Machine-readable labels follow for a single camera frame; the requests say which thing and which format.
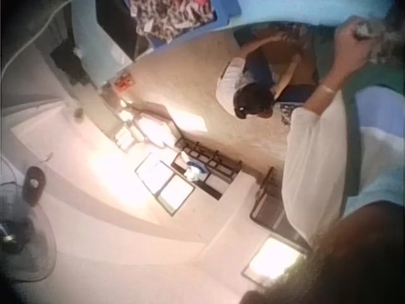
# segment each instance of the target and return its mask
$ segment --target cord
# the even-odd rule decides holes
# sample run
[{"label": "cord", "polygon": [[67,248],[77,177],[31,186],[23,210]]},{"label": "cord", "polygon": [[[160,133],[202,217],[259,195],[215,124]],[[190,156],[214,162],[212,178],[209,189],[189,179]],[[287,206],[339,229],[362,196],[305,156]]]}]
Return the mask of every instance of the cord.
[{"label": "cord", "polygon": [[2,156],[0,156],[0,159],[7,165],[7,167],[10,169],[11,173],[13,174],[14,177],[14,183],[17,185],[17,176],[15,175],[14,170],[11,168],[11,165],[8,163],[7,160],[5,160]]},{"label": "cord", "polygon": [[60,6],[58,6],[51,14],[51,16],[49,16],[49,18],[47,19],[46,23],[44,24],[44,26],[39,30],[38,33],[36,33],[33,38],[31,38],[30,40],[28,40],[11,58],[10,60],[5,64],[3,70],[1,71],[1,78],[3,79],[4,74],[6,73],[7,68],[11,65],[11,63],[15,60],[15,58],[18,57],[18,55],[20,55],[29,45],[31,45],[31,43],[33,43],[35,40],[37,40],[37,38],[43,33],[43,31],[45,31],[45,29],[48,27],[48,25],[51,23],[51,21],[53,20],[53,18],[55,17],[55,15],[57,13],[59,13],[60,10],[62,10],[67,4],[69,4],[72,0],[66,0],[66,2],[62,3]]}]

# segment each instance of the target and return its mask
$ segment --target floor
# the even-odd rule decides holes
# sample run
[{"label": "floor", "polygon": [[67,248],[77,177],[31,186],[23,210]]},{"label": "floor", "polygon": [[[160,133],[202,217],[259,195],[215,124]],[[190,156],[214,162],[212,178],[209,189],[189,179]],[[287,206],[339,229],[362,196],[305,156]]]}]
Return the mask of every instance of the floor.
[{"label": "floor", "polygon": [[237,48],[228,30],[149,54],[130,67],[135,85],[123,97],[166,107],[186,137],[262,174],[270,166],[281,171],[289,130],[281,125],[278,113],[269,120],[239,120],[216,101],[216,81]]}]

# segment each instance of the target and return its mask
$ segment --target hand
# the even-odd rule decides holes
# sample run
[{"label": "hand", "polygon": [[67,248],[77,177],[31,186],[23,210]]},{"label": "hand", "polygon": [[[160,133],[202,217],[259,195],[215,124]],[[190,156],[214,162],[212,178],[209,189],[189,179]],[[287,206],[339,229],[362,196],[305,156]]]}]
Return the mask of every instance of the hand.
[{"label": "hand", "polygon": [[364,21],[364,19],[355,16],[350,17],[336,31],[335,61],[332,70],[342,77],[350,76],[366,64],[368,55],[375,43],[373,39],[358,41],[354,37],[354,30],[360,21]]}]

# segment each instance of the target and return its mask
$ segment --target bracelet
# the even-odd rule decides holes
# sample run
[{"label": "bracelet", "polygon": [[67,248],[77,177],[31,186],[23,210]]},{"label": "bracelet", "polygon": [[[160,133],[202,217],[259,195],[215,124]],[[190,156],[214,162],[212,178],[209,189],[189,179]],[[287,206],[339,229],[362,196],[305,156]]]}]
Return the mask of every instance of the bracelet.
[{"label": "bracelet", "polygon": [[327,87],[325,84],[321,84],[321,88],[327,91],[329,94],[335,94],[336,91],[332,90],[331,88]]}]

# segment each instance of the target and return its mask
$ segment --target light blue wall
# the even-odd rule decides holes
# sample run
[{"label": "light blue wall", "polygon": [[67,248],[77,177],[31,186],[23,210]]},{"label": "light blue wall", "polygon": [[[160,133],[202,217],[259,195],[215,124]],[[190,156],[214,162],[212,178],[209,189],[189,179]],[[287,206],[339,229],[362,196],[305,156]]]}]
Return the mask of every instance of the light blue wall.
[{"label": "light blue wall", "polygon": [[267,21],[338,25],[351,15],[384,17],[391,0],[238,0],[242,14],[227,28]]},{"label": "light blue wall", "polygon": [[72,22],[76,46],[83,54],[83,67],[97,87],[131,64],[130,58],[98,25],[96,0],[72,0]]}]

